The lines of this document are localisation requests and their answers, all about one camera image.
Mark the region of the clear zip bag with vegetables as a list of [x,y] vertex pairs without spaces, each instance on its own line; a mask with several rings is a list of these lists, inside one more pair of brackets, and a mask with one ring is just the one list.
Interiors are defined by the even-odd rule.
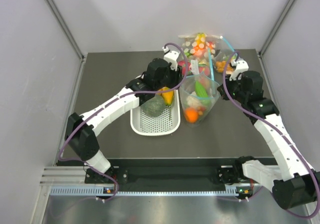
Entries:
[[220,98],[219,84],[204,73],[188,76],[179,88],[182,113],[186,123],[195,127],[209,114]]

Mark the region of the green fake cucumber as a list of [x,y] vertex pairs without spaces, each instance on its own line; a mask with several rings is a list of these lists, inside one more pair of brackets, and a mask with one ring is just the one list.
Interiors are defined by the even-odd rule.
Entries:
[[207,99],[209,97],[204,86],[199,81],[195,82],[195,92],[200,98]]

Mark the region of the white fake cauliflower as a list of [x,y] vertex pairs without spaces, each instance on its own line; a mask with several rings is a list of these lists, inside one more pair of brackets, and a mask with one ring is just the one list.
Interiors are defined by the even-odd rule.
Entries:
[[200,108],[202,107],[202,103],[192,95],[188,96],[186,98],[186,101],[188,107],[194,108],[196,110],[200,110]]

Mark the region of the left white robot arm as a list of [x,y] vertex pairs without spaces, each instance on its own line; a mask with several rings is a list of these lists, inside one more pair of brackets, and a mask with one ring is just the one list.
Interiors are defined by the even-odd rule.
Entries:
[[65,144],[81,161],[96,170],[98,179],[109,182],[113,178],[113,170],[100,150],[97,136],[126,112],[163,93],[164,87],[177,89],[182,78],[182,68],[176,58],[153,59],[142,75],[131,80],[113,98],[84,114],[71,114],[67,121]]

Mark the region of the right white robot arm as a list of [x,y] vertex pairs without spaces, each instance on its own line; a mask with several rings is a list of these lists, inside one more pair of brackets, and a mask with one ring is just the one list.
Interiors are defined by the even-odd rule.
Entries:
[[304,159],[282,122],[271,99],[264,97],[263,78],[256,71],[245,71],[235,79],[222,76],[218,88],[224,100],[230,100],[251,121],[264,138],[279,170],[274,171],[253,157],[241,157],[233,170],[239,182],[257,181],[268,189],[284,210],[320,201],[320,174]]

